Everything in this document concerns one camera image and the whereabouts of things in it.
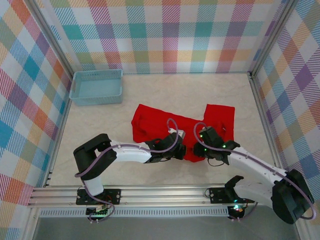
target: plaid wall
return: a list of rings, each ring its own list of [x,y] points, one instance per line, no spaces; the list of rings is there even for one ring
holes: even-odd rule
[[[282,164],[303,173],[319,208],[319,0],[298,2],[256,81]],[[320,229],[320,217],[311,224]]]
[[[276,11],[275,15],[273,16],[272,21],[271,21],[267,31],[265,32],[265,34],[263,36],[263,39],[260,43],[260,46],[254,55],[253,61],[250,65],[248,72],[251,72],[253,70],[253,68],[255,67],[257,60],[258,60],[258,57],[260,56],[261,51],[265,48],[267,41],[268,41],[270,35],[272,34],[273,30],[275,29],[276,23],[278,22],[279,18],[281,17],[281,13],[283,12],[288,1],[289,0],[281,0],[281,3],[279,5],[277,11]]]
[[[17,239],[71,81],[22,0],[0,0],[0,240]]]
[[[132,74],[247,72],[268,11],[279,3],[50,0],[56,23],[42,0],[37,2],[69,60],[73,61],[65,46],[71,45],[74,62],[79,61],[83,70],[119,68]]]

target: metal bracket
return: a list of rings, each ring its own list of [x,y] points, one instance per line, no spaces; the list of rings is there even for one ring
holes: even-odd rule
[[[97,199],[101,199],[110,202],[114,205],[120,204],[121,189],[104,189],[103,193],[95,196]],[[101,205],[102,203],[92,199],[85,189],[79,189],[77,191],[77,197],[75,201],[76,205]]]
[[[209,197],[211,204],[249,204],[254,203],[254,201],[245,198],[238,198],[236,200],[231,200],[225,192],[224,187],[211,187],[209,188]]]

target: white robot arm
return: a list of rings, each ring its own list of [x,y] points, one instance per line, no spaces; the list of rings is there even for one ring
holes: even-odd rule
[[[169,135],[164,139],[128,144],[110,140],[107,134],[102,133],[74,150],[73,155],[79,170],[75,176],[81,178],[90,195],[98,198],[104,191],[100,174],[110,164],[132,161],[145,164],[158,163],[162,159],[170,158],[182,160],[186,154],[186,146],[182,144],[184,136],[183,131],[179,130],[177,136],[176,131],[170,129]],[[203,128],[200,136],[205,144],[199,142],[194,145],[193,153],[196,156],[215,158],[259,180],[259,182],[250,182],[242,176],[233,177],[224,188],[225,194],[231,201],[249,199],[264,204],[272,208],[288,224],[293,224],[302,217],[310,208],[310,201],[314,203],[306,181],[297,170],[287,172],[254,157],[232,140],[224,142],[212,127]],[[297,188],[279,175],[285,176],[284,178],[296,184],[310,201],[307,201]]]

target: light blue basket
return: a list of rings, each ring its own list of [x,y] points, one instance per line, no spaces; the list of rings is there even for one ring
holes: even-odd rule
[[[77,71],[69,98],[78,106],[122,103],[122,69]]]

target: white floor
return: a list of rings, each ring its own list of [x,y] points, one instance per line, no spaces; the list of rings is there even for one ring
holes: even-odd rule
[[[235,107],[234,138],[249,152],[273,164],[246,74],[148,74],[123,76],[123,103],[76,106],[72,103],[51,177],[51,186],[80,185],[73,151],[100,133],[133,143],[131,120],[139,104],[202,120],[206,104]],[[115,162],[101,175],[104,185],[225,183],[249,174],[232,166],[209,166],[172,159],[142,164]]]

